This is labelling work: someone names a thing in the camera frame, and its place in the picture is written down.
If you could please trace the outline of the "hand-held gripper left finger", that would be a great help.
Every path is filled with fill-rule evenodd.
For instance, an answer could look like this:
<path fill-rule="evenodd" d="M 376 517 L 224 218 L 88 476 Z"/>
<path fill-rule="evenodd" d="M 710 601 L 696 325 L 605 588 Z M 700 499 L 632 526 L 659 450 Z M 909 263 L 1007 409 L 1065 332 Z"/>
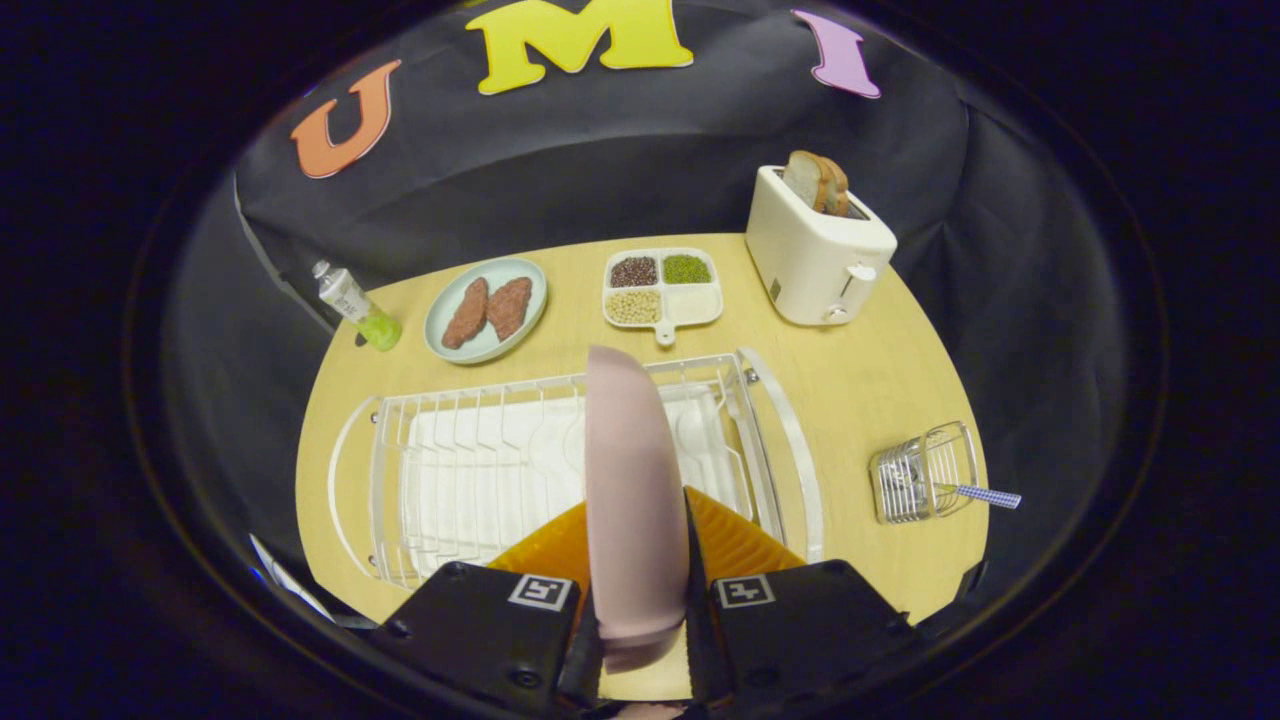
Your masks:
<path fill-rule="evenodd" d="M 442 565 L 375 632 L 375 646 L 452 691 L 524 716 L 602 706 L 586 509 L 577 503 L 488 565 Z"/>

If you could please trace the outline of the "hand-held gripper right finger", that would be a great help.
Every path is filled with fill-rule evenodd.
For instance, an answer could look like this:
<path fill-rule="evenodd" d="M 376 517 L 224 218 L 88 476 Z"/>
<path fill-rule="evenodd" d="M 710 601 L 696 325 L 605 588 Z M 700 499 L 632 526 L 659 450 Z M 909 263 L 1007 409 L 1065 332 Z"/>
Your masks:
<path fill-rule="evenodd" d="M 844 560 L 805 562 L 690 488 L 687 662 L 703 716 L 844 716 L 913 648 L 913 626 Z"/>

